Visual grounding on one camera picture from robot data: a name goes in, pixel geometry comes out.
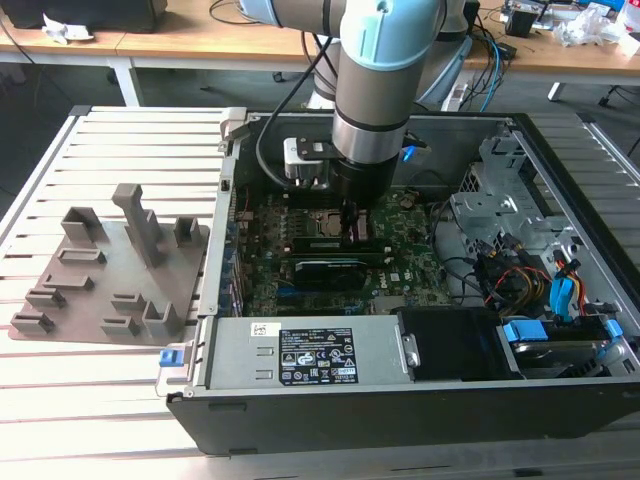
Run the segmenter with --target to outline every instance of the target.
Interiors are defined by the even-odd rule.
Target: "motherboard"
[[[384,242],[384,263],[355,272],[361,279],[346,273],[339,277],[344,291],[300,289],[301,261],[289,254],[291,245],[300,241],[337,245],[340,212],[329,203],[327,208],[309,209],[289,194],[268,195],[244,215],[240,241],[247,285],[244,316],[385,315],[397,307],[452,303],[429,245],[427,210],[403,189],[390,190],[363,218],[367,228],[360,234],[367,242]]]

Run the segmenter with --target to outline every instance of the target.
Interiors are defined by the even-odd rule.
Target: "green circuit board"
[[[349,292],[297,292],[291,272],[296,260],[285,253],[295,237],[336,237],[336,209],[289,208],[288,198],[269,196],[253,212],[243,240],[242,265],[249,288],[245,316],[388,314],[400,306],[451,304],[433,251],[428,244],[427,214],[422,205],[407,209],[402,189],[393,189],[369,215],[370,231],[386,239],[393,260],[368,269],[364,288]]]

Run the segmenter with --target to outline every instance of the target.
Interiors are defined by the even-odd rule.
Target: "white sticker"
[[[252,323],[252,337],[278,337],[280,336],[281,323]]]

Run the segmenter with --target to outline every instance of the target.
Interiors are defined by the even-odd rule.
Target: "gray floor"
[[[0,216],[11,205],[11,193],[19,192],[38,162],[71,104],[39,75],[40,67],[24,67],[27,83],[7,85],[0,90]],[[106,80],[107,70],[98,67],[47,67],[46,72],[71,96],[75,104],[123,105],[117,86]],[[189,70],[140,70],[140,83],[148,106],[220,107],[244,105],[273,109],[293,86],[298,74],[285,74],[289,81],[276,84],[270,73],[196,72]],[[604,85],[567,87],[562,101],[547,101],[550,84],[509,80],[498,90],[488,111],[525,113],[591,113],[613,140],[625,151],[640,136],[640,95],[625,94],[637,105],[617,95],[609,108],[597,105],[606,91]],[[208,85],[207,91],[201,87]],[[300,105],[310,95],[310,82],[300,90],[291,105]],[[640,149],[636,151],[640,160]]]

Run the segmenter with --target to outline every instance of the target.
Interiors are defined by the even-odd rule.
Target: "blue connector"
[[[165,348],[160,352],[161,367],[182,367],[184,366],[184,350]]]
[[[551,311],[562,318],[565,323],[571,323],[569,315],[569,304],[573,297],[573,282],[567,277],[559,277],[551,284],[551,294],[549,295],[549,306]]]
[[[544,342],[549,336],[540,320],[511,320],[504,327],[509,343]]]
[[[622,328],[620,327],[620,324],[618,323],[617,320],[614,320],[614,319],[607,320],[605,327],[607,328],[609,335],[611,335],[612,340],[615,340],[616,338],[621,337],[623,334]]]
[[[409,163],[409,161],[411,160],[411,157],[413,157],[413,155],[416,153],[416,147],[411,145],[410,147],[407,147],[406,151],[404,152],[404,157],[402,157],[402,163]]]

